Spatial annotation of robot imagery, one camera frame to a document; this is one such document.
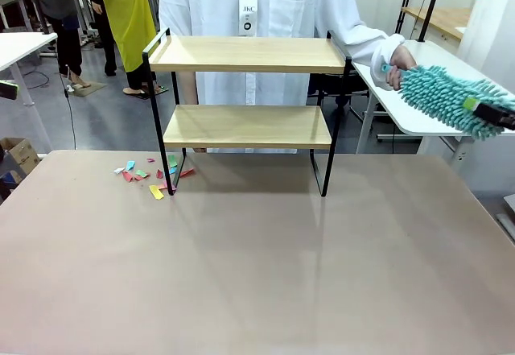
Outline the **person's left hand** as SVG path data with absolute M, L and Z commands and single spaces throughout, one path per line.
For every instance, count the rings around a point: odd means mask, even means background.
M 418 66 L 414 57 L 404 45 L 397 46 L 391 56 L 389 64 L 391 68 L 386 73 L 385 81 L 395 91 L 401 88 L 402 71 L 407 71 Z

